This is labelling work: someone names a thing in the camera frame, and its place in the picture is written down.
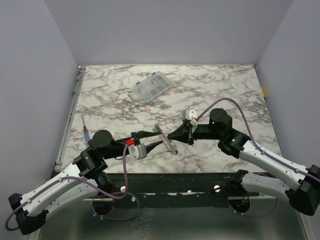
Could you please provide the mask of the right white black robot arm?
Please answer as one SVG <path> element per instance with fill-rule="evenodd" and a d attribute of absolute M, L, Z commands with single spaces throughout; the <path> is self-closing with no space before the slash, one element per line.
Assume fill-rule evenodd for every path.
<path fill-rule="evenodd" d="M 320 168 L 287 160 L 257 144 L 252 137 L 233 128 L 233 119 L 222 108 L 209 113 L 209 122 L 199 124 L 193 111 L 182 113 L 182 125 L 168 134 L 169 140 L 193 145 L 195 140 L 217 140 L 218 148 L 228 156 L 249 162 L 271 177 L 244 172 L 230 182 L 229 189 L 240 196 L 244 192 L 262 193 L 288 201 L 298 212 L 313 216 L 320 204 Z"/>

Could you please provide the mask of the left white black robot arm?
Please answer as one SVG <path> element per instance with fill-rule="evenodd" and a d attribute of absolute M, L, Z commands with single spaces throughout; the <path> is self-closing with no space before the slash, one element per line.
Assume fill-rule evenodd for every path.
<path fill-rule="evenodd" d="M 122 200 L 129 196 L 126 157 L 133 160 L 145 158 L 163 141 L 145 145 L 140 140 L 154 136 L 158 133 L 138 131 L 130 137 L 115 140 L 108 130 L 97 131 L 89 139 L 88 147 L 59 174 L 35 190 L 14 193 L 8 198 L 12 208 L 10 217 L 14 217 L 17 223 L 14 230 L 29 235 L 40 229 L 55 211 L 86 198 Z M 122 158 L 124 173 L 124 186 L 119 191 L 114 190 L 105 172 L 106 160 L 117 157 Z"/>

